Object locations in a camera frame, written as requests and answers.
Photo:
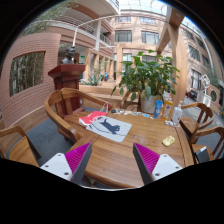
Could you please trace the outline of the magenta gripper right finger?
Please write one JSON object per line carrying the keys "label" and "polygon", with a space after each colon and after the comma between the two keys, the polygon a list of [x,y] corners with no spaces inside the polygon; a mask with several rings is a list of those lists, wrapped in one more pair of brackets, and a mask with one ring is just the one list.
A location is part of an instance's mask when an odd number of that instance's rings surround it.
{"label": "magenta gripper right finger", "polygon": [[168,154],[157,154],[138,143],[133,144],[133,154],[145,185],[182,169]]}

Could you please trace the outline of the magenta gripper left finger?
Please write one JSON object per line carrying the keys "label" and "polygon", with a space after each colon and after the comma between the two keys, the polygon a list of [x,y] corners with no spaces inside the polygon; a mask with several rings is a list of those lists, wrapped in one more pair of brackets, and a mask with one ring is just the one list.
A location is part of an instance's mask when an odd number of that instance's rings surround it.
{"label": "magenta gripper left finger", "polygon": [[87,143],[66,154],[55,154],[41,169],[80,185],[91,153],[92,145]]}

